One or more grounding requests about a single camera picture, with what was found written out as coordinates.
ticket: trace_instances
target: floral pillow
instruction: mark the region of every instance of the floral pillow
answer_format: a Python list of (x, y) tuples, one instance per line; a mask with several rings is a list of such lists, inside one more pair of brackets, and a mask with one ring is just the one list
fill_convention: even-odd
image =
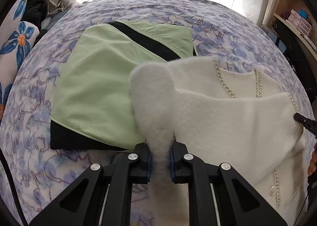
[(0, 48), (7, 42), (23, 16), (27, 0), (17, 0), (0, 26)]
[(14, 79), (39, 33), (32, 23), (22, 21), (0, 49), (0, 123)]

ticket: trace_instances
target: white cardigan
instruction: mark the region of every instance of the white cardigan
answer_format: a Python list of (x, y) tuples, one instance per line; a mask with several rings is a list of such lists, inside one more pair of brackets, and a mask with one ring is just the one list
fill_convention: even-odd
[(178, 142), (206, 163), (230, 163), (284, 218), (304, 202), (303, 128), (289, 93), (257, 68), (239, 74), (212, 57), (146, 63), (130, 76), (140, 132), (154, 156), (150, 200), (157, 226), (188, 225), (187, 185), (171, 182), (168, 151)]

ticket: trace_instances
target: human hand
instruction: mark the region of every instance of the human hand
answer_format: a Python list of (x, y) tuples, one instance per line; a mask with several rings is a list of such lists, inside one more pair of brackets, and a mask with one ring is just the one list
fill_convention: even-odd
[(317, 143), (314, 146), (314, 151), (312, 153), (312, 158), (311, 158), (311, 160), (309, 162), (309, 166), (308, 166), (308, 170), (307, 170), (308, 176), (311, 176), (316, 171), (316, 163), (317, 163), (316, 149), (317, 149)]

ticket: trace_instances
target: purple patterned bedsheet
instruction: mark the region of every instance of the purple patterned bedsheet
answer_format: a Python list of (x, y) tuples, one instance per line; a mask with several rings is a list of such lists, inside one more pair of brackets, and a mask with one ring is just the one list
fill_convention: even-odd
[[(294, 97), (300, 112), (313, 118), (306, 92), (287, 60), (249, 19), (205, 0), (99, 0), (72, 8), (25, 59), (12, 87), (0, 127), (0, 148), (10, 166), (30, 222), (90, 164), (107, 165), (114, 151), (50, 149), (50, 111), (55, 81), (83, 31), (113, 20), (177, 24), (192, 29), (198, 55), (215, 56), (221, 68), (240, 73), (261, 68)], [(315, 140), (306, 134), (306, 158)], [(18, 221), (4, 170), (0, 195)], [(131, 226), (154, 225), (146, 185), (133, 188)]]

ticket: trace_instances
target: orange flower center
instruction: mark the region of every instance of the orange flower center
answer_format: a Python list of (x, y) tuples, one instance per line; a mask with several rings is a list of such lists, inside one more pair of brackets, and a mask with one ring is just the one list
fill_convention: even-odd
[(0, 119), (2, 119), (2, 117), (3, 117), (3, 110), (4, 110), (3, 105), (0, 104)]
[(24, 46), (25, 45), (25, 41), (26, 41), (26, 39), (25, 39), (25, 35), (24, 34), (21, 34), (21, 35), (18, 36), (19, 45)]

